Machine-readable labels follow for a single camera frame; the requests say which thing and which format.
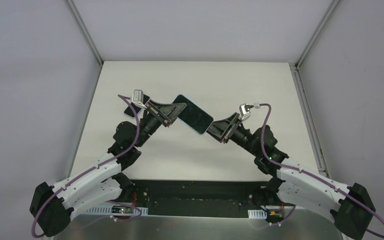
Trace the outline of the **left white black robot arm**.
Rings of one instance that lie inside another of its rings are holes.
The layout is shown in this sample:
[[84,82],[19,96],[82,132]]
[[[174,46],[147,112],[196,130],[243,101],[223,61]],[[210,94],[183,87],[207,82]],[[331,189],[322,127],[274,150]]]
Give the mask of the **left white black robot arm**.
[[138,148],[159,127],[172,125],[186,107],[184,102],[162,104],[149,100],[144,105],[147,114],[137,118],[136,123],[119,123],[112,146],[83,172],[51,185],[39,184],[29,208],[34,216],[32,235],[39,237],[35,232],[39,226],[43,236],[53,237],[62,232],[81,210],[115,199],[123,203],[129,201],[133,189],[123,171],[142,154]]

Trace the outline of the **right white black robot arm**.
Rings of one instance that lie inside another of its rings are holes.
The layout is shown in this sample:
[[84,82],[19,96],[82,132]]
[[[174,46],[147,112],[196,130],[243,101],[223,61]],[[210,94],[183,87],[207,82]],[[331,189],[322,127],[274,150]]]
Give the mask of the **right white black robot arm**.
[[269,125],[254,133],[242,126],[238,113],[215,121],[206,131],[225,144],[233,141],[255,159],[257,168],[272,178],[264,190],[270,205],[280,201],[303,207],[334,224],[347,237],[361,240],[376,209],[367,189],[359,183],[349,186],[302,166],[276,148],[277,139]]

